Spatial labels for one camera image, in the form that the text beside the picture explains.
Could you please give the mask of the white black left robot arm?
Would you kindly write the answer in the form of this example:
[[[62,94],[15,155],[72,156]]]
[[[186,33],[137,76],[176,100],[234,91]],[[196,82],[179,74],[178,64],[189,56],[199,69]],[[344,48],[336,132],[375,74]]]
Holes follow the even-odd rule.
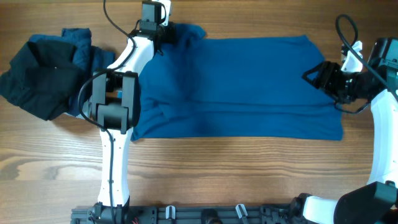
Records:
[[[140,21],[139,29],[127,35],[126,48],[119,58],[88,81],[92,86],[89,120],[100,129],[103,153],[93,223],[129,223],[131,219],[127,163],[130,138],[141,113],[139,75],[161,52],[161,44],[175,39],[173,22]]]

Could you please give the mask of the black folded garment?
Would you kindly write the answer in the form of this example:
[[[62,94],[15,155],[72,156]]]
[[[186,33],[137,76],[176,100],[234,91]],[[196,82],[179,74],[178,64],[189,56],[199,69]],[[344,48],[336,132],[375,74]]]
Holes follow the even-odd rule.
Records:
[[[45,121],[67,112],[84,74],[73,63],[75,51],[67,42],[26,42],[1,75],[1,96]]]

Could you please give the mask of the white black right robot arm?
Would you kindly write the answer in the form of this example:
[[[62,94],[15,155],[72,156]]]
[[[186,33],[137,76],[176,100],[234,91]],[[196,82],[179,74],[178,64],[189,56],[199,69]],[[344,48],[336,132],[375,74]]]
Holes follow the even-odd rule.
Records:
[[[369,70],[323,62],[303,79],[337,103],[366,99],[374,122],[368,183],[338,200],[300,194],[290,204],[291,223],[397,223],[397,62],[377,59]]]

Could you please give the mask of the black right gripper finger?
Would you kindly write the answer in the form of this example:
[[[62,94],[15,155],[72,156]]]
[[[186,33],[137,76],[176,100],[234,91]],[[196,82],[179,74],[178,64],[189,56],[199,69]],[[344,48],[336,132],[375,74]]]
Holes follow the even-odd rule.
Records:
[[[318,73],[304,73],[302,79],[315,89],[319,89]]]
[[[324,62],[320,62],[318,65],[314,66],[313,68],[307,70],[303,73],[302,78],[316,78],[319,76],[320,72],[323,70]]]

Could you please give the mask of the blue polo shirt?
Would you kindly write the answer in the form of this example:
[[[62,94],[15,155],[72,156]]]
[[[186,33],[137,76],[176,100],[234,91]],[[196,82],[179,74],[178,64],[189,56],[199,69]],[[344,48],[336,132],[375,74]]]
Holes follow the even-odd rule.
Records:
[[[176,41],[139,77],[132,139],[280,137],[339,141],[341,113],[302,75],[324,61],[306,36],[209,39],[177,24]]]

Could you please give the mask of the dark blue folded garment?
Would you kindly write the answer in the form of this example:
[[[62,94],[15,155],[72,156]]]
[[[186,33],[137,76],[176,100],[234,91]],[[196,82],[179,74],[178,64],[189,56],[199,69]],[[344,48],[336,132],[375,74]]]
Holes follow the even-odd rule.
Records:
[[[89,28],[63,28],[60,36],[34,34],[29,38],[31,42],[40,40],[66,42],[75,46],[72,63],[82,69],[84,74],[81,82],[77,85],[76,92],[69,99],[67,114],[74,117],[80,116],[78,94],[81,86],[93,75],[95,70],[111,65],[115,61],[116,54],[92,45]]]

